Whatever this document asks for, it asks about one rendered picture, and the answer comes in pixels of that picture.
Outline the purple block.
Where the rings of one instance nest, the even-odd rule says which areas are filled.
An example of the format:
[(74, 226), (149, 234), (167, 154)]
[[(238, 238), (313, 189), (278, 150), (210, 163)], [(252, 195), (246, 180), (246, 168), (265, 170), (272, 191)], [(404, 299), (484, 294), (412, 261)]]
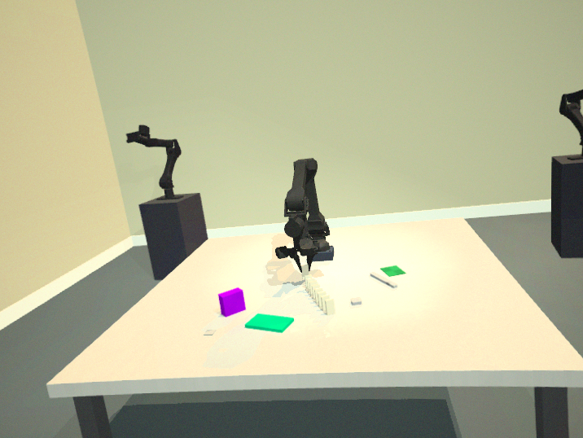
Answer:
[(243, 290), (239, 287), (218, 294), (221, 314), (226, 318), (246, 309)]

